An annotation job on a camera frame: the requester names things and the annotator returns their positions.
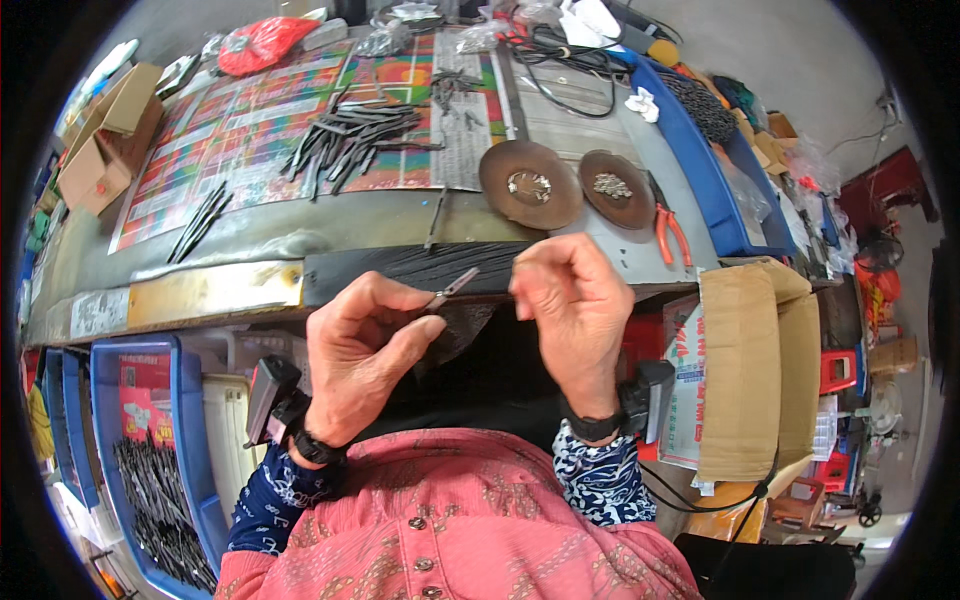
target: workbench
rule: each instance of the workbench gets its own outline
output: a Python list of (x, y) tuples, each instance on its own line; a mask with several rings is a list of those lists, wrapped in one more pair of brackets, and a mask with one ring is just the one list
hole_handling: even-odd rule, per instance
[[(616, 89), (610, 116), (587, 119), (543, 98), (506, 51), (494, 57), (516, 138), (551, 148), (574, 170), (580, 157), (595, 149), (650, 170), (676, 211), (694, 266), (719, 267), (700, 208), (658, 126), (623, 107), (629, 90)], [(598, 111), (609, 104), (609, 82), (554, 64), (534, 68), (541, 84), (572, 106)], [(442, 289), (478, 266), (482, 275), (462, 301), (505, 300), (513, 257), (547, 233), (507, 221), (480, 193), (452, 191), (437, 246), (428, 253), (422, 245), (438, 193), (351, 192), (321, 196), (315, 203), (304, 199), (235, 210), (174, 266), (165, 258), (179, 228), (108, 253), (122, 203), (114, 202), (99, 218), (74, 211), (48, 242), (25, 343), (62, 346), (151, 330), (300, 318), (370, 269), (423, 289)], [(575, 223), (549, 234), (574, 231), (593, 235), (639, 299), (696, 289), (696, 269), (685, 269), (679, 260), (664, 265), (651, 228), (619, 228), (586, 204)]]

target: metal workbench surface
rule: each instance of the metal workbench surface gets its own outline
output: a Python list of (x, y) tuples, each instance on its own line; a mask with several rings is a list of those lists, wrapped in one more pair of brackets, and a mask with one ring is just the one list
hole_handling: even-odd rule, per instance
[[(677, 159), (656, 124), (646, 123), (638, 114), (623, 107), (623, 100), (629, 95), (627, 89), (617, 88), (611, 116), (605, 119), (578, 117), (544, 99), (533, 88), (526, 71), (506, 58), (509, 55), (501, 52), (499, 56), (505, 77), (513, 82), (511, 105), (519, 137), (526, 134), (533, 141), (550, 147), (574, 170), (580, 157), (594, 149), (623, 155), (637, 166), (649, 169), (677, 213), (695, 266), (705, 269), (718, 266), (706, 224)], [(559, 65), (545, 64), (535, 69), (546, 87), (574, 106), (596, 111), (609, 105), (609, 83)], [(322, 196), (315, 204), (300, 200), (235, 210), (225, 214), (188, 259), (176, 267), (166, 265), (165, 258), (181, 229), (108, 254), (122, 202), (113, 203), (99, 218), (75, 211), (50, 242), (40, 290), (31, 311), (27, 341), (33, 344), (75, 342), (78, 328), (63, 323), (69, 321), (71, 312), (76, 319), (77, 309), (69, 305), (72, 299), (91, 296), (85, 293), (104, 294), (106, 290), (124, 288), (138, 281), (162, 281), (162, 276), (173, 270), (201, 271), (206, 267), (237, 263), (251, 264), (255, 269), (258, 263), (281, 260), (293, 264), (315, 254), (421, 245), (437, 196), (438, 191), (430, 189), (354, 192)], [(675, 242), (671, 244), (678, 261), (667, 267), (651, 229), (619, 228), (600, 217), (589, 205), (578, 221), (551, 234), (582, 230), (594, 236), (627, 282), (639, 291), (644, 288), (661, 291), (671, 289), (671, 285), (679, 286), (672, 289), (692, 288), (696, 281), (695, 274), (688, 273), (680, 264)], [(543, 236), (544, 232), (502, 218), (490, 209), (482, 194), (453, 192), (444, 205), (437, 241), (441, 244), (531, 243)], [(358, 261), (357, 268), (362, 268), (362, 262)], [(153, 285), (151, 289), (156, 293), (163, 287)], [(178, 292), (171, 289), (169, 293)], [(298, 305), (299, 293), (299, 289), (296, 292), (287, 289), (284, 300), (271, 305)], [(112, 298), (122, 303), (116, 295)], [(166, 301), (175, 302), (177, 298)], [(197, 323), (201, 316), (218, 314), (208, 297), (203, 297), (203, 305), (204, 310), (196, 314)], [(189, 306), (186, 302), (186, 307), (177, 313), (176, 323), (180, 326), (194, 324)], [(219, 314), (226, 317), (254, 308), (256, 306), (232, 302)], [(107, 328), (80, 327), (79, 330), (90, 334), (81, 337), (96, 337), (97, 333), (113, 335), (138, 329), (128, 326), (124, 319)]]

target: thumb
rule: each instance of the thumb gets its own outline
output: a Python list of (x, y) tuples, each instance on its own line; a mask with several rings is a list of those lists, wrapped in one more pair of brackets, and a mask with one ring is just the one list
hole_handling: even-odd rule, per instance
[(517, 293), (538, 321), (557, 321), (570, 310), (564, 285), (550, 269), (534, 263), (514, 266)]
[(376, 372), (396, 383), (423, 357), (445, 327), (446, 321), (437, 315), (420, 317), (406, 325), (372, 357)]

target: hand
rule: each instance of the hand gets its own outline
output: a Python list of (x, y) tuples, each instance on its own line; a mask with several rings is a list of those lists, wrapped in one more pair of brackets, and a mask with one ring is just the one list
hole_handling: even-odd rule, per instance
[(369, 272), (307, 318), (313, 400), (303, 425), (315, 440), (340, 447), (376, 419), (400, 378), (446, 327), (436, 315), (411, 323), (408, 311), (433, 298)]
[(510, 292), (520, 321), (537, 321), (543, 365), (578, 417), (619, 408), (615, 375), (633, 290), (585, 233), (553, 237), (514, 260)]

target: colorful printed mat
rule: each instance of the colorful printed mat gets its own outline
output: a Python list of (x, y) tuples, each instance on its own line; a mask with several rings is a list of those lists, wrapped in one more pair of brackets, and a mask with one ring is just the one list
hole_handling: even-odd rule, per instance
[[(438, 152), (381, 152), (363, 176), (354, 175), (345, 192), (441, 187), (479, 190), (480, 156), (513, 137), (509, 108), (501, 105), (498, 65), (489, 54), (456, 55), (455, 31), (415, 36), (407, 52), (363, 59), (344, 40), (288, 57), (265, 73), (216, 83), (168, 103), (156, 144), (148, 152), (139, 181), (128, 191), (110, 242), (113, 253), (189, 221), (206, 194), (224, 180), (234, 197), (228, 211), (313, 195), (316, 169), (307, 167), (292, 182), (279, 174), (306, 131), (307, 122), (325, 110), (330, 95), (352, 82), (347, 99), (376, 97), (372, 73), (384, 93), (399, 102), (430, 102), (435, 69), (458, 69), (480, 78), (476, 92), (454, 98), (454, 107), (470, 108), (485, 127), (465, 127), (455, 113), (421, 108), (420, 126), (406, 139), (445, 142)], [(320, 194), (330, 190), (321, 181)]]

